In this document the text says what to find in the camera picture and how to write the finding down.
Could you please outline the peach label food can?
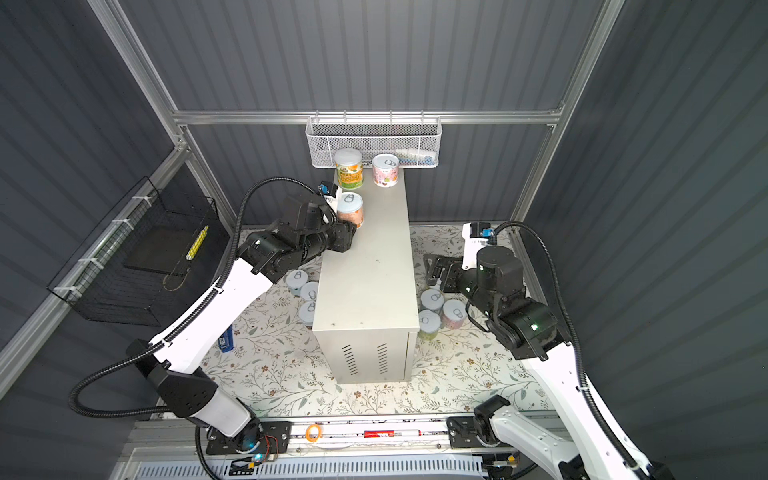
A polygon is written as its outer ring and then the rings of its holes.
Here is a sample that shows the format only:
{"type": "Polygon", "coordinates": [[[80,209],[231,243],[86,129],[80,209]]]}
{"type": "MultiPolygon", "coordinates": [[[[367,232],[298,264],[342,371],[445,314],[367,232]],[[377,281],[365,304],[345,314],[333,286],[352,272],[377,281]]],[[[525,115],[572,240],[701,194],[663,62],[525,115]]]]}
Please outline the peach label food can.
{"type": "Polygon", "coordinates": [[[344,192],[337,201],[337,217],[348,221],[357,228],[364,223],[364,201],[361,195],[355,192],[344,192]]]}

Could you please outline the green label food can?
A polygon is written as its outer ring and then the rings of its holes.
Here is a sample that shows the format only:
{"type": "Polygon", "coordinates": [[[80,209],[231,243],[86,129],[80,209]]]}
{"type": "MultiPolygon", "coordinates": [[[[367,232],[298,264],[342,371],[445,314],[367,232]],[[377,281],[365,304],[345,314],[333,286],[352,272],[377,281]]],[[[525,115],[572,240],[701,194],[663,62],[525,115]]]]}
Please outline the green label food can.
{"type": "Polygon", "coordinates": [[[418,319],[418,337],[425,341],[434,340],[442,325],[440,316],[431,310],[422,310],[419,312],[418,319]]]}

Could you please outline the orange yellow label can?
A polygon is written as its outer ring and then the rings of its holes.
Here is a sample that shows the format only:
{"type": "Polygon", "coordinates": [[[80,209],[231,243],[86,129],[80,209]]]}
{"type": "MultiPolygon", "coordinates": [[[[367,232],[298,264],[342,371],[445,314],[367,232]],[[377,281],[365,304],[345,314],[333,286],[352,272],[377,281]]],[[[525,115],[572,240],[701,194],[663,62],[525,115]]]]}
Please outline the orange yellow label can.
{"type": "Polygon", "coordinates": [[[362,153],[354,148],[342,148],[335,152],[333,160],[336,166],[338,184],[342,189],[355,190],[363,185],[362,153]]]}

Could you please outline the pink label food can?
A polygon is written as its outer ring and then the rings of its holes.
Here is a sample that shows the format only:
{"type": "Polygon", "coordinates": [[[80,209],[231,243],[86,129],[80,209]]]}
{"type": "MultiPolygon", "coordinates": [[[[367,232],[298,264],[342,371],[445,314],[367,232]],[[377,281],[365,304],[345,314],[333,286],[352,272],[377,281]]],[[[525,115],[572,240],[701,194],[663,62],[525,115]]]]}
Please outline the pink label food can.
{"type": "Polygon", "coordinates": [[[399,158],[390,153],[381,153],[372,159],[373,179],[378,187],[389,188],[398,183],[399,158]]]}

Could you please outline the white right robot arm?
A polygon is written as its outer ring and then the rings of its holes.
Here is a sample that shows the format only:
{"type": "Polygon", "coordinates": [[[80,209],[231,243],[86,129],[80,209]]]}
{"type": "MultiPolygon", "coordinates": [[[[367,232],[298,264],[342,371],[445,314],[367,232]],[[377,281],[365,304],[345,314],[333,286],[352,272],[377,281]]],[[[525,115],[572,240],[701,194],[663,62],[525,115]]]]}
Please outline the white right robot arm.
{"type": "Polygon", "coordinates": [[[534,378],[555,408],[566,433],[557,435],[494,395],[475,407],[473,423],[448,421],[453,446],[516,448],[554,479],[670,479],[668,466],[650,460],[629,438],[588,379],[582,349],[560,292],[549,307],[528,296],[523,263],[499,245],[508,228],[539,234],[520,221],[463,226],[462,257],[427,255],[427,282],[459,293],[464,309],[485,317],[472,323],[492,335],[534,378]]]}

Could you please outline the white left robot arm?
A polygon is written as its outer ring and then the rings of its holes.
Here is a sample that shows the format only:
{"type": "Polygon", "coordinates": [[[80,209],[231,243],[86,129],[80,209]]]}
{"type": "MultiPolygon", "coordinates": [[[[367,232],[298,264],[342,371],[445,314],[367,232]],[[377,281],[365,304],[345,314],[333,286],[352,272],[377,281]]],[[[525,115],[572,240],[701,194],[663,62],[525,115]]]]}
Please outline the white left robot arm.
{"type": "Polygon", "coordinates": [[[285,198],[281,216],[247,237],[241,235],[243,219],[238,217],[220,276],[165,330],[148,342],[135,342],[128,358],[79,381],[68,396],[72,411],[90,418],[172,413],[198,428],[217,431],[240,454],[266,452],[269,442],[256,414],[207,376],[202,360],[260,295],[325,251],[348,251],[357,230],[337,215],[344,190],[335,182],[313,188],[292,178],[285,181],[300,191],[285,198]],[[81,402],[86,387],[131,365],[151,383],[162,405],[104,410],[81,402]]]}

